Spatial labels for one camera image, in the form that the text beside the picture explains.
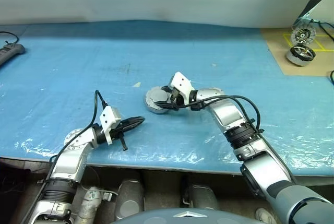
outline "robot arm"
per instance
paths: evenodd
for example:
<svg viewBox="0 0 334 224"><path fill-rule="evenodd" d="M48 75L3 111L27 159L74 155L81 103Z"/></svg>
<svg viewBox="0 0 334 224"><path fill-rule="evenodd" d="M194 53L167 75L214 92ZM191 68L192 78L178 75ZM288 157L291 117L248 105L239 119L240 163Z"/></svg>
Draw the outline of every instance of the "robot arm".
<svg viewBox="0 0 334 224"><path fill-rule="evenodd" d="M185 107L195 111L208 109L237 159L243 162L241 173L250 189L272 205L282 223L331 222L333 204L307 187L294 183L287 166L261 135L262 130L254 127L253 121L246 119L223 91L217 88L195 90L180 72L173 76L168 87L161 89L168 96L161 96L161 92L157 97L148 93L147 106L156 113Z"/></svg>
<svg viewBox="0 0 334 224"><path fill-rule="evenodd" d="M120 139L126 150L124 132L135 128L144 121L143 117L132 117L121 121L116 108L105 106L100 115L101 126L93 124L85 132L76 129L65 138L65 145L71 143L59 156L50 178L37 201L29 224L68 223L71 220L71 204L76 194L87 163L88 153L100 144Z"/></svg>

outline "floor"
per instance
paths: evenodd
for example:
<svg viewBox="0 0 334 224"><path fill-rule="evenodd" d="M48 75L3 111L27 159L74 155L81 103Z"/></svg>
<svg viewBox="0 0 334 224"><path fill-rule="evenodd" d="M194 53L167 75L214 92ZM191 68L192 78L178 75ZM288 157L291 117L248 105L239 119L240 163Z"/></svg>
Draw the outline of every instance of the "floor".
<svg viewBox="0 0 334 224"><path fill-rule="evenodd" d="M41 186L41 184L37 183L38 180L45 178L49 167L47 163L42 162L24 162L8 159L0 159L0 163L31 170L25 191L21 195L16 213L10 222L10 224L17 224L29 208ZM223 211L249 218L254 218L254 212L259 207L264 207L272 212L270 205L266 201L252 197L241 176L94 167L93 169L87 168L85 170L82 180L82 184L85 187L97 185L98 178L95 172L99 176L100 187L113 191L117 191L123 179L141 178L145 188L146 210L179 207L181 202L180 181L182 178L187 178L190 183L196 182L209 185L219 201L220 209ZM330 201L334 200L333 178L299 178L299 181L308 186L313 185L312 188L314 190L327 197ZM73 213L79 212L85 192L81 187L78 188L73 202ZM94 223L110 224L113 222L115 200L116 198L113 196L110 202L102 202Z"/></svg>

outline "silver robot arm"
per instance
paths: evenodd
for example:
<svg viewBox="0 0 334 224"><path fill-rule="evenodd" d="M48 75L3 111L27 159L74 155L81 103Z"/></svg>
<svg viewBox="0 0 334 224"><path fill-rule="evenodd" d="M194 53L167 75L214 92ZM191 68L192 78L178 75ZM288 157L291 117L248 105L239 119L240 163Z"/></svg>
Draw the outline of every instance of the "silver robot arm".
<svg viewBox="0 0 334 224"><path fill-rule="evenodd" d="M333 204L309 188L294 183L293 175L260 134L262 131L255 128L251 120L245 119L230 99L215 102L215 97L217 99L217 96L224 95L222 90L195 90L180 72L172 77L168 87L161 89L170 95L164 101L155 102L159 108L155 107L154 112L184 107L199 110L206 107L231 144L237 159L243 162L241 173L251 191L272 205L282 223L328 224L333 221ZM212 100L195 103L207 98ZM146 97L148 106L156 100L152 94Z"/></svg>
<svg viewBox="0 0 334 224"><path fill-rule="evenodd" d="M94 124L80 135L81 129L76 129L66 136L65 145L74 137L75 139L59 156L33 209L29 224L73 224L71 204L84 174L88 153L101 143L107 142L110 145L112 140L118 138L126 150L123 133L142 123L144 118L133 117L121 121L118 110L106 106L100 115L100 121L101 126Z"/></svg>

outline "table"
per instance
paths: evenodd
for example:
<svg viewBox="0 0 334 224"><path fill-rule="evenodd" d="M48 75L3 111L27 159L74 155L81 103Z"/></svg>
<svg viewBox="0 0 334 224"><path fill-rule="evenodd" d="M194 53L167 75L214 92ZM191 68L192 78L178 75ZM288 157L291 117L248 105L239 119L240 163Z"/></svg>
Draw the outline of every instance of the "table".
<svg viewBox="0 0 334 224"><path fill-rule="evenodd" d="M88 163L239 173L208 112L146 109L145 93L179 70L197 89L252 99L264 136L293 173L334 175L333 85L327 77L282 74L258 29L154 21L0 28L17 33L27 48L0 67L1 157L48 160L67 133L89 123L99 89L123 118L146 120L125 134L128 151L120 142L101 145Z"/></svg>

